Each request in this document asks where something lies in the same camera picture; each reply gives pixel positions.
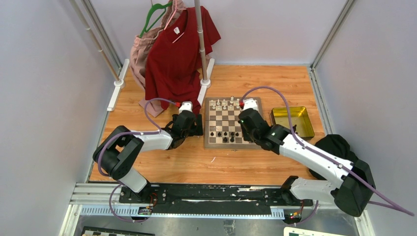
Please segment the gold metal tray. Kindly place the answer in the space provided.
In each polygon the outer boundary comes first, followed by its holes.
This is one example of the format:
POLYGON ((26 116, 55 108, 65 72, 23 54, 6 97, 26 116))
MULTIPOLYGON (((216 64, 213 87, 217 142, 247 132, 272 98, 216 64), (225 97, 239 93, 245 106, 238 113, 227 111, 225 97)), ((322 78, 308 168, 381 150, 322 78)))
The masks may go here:
MULTIPOLYGON (((304 106, 290 107, 290 117, 295 133, 306 141, 315 137, 315 132, 308 115, 307 108, 304 106)), ((279 124, 290 128, 286 107, 273 108, 270 113, 272 124, 279 124)))

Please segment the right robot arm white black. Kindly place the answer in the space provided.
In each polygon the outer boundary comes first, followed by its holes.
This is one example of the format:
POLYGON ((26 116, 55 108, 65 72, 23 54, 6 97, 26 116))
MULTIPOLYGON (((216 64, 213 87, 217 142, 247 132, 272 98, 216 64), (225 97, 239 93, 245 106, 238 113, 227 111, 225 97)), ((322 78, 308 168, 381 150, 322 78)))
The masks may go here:
POLYGON ((336 157, 301 139, 282 125, 268 125, 258 111, 249 108, 238 116, 244 138, 262 149, 291 158, 323 177, 310 180, 290 176, 281 186, 281 199, 287 205, 299 200, 334 203, 344 213, 359 217, 375 187, 370 167, 363 161, 336 157))

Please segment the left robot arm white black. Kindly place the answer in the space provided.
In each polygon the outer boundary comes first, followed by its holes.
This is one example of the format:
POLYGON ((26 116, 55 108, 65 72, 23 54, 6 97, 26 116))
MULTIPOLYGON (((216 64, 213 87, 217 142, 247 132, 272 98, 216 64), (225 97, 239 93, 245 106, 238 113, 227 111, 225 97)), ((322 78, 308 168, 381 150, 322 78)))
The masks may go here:
POLYGON ((133 167, 138 155, 152 150, 176 149, 187 137, 202 134, 202 115, 181 111, 158 131, 139 132, 118 126, 98 146, 92 159, 99 170, 128 187, 137 202, 145 203, 150 199, 150 183, 133 167))

